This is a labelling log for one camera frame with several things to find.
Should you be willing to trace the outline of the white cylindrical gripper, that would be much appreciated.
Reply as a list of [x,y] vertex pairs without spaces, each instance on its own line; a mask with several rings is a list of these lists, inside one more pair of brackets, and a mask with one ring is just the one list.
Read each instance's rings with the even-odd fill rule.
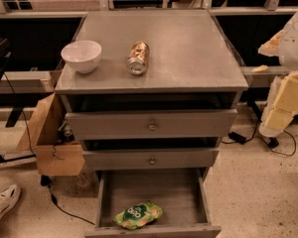
[[[259,47],[258,52],[267,57],[278,57],[282,34],[282,30],[277,32]],[[276,137],[284,131],[297,114],[298,71],[291,71],[284,78],[275,76],[262,112],[259,133],[265,137]]]

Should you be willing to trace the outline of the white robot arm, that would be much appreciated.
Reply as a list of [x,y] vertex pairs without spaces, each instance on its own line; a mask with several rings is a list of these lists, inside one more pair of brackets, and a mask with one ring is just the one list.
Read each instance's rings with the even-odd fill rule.
[[290,70],[285,77],[274,78],[261,116],[259,133],[276,137],[298,114],[298,11],[281,31],[260,46],[258,52],[278,57],[279,63]]

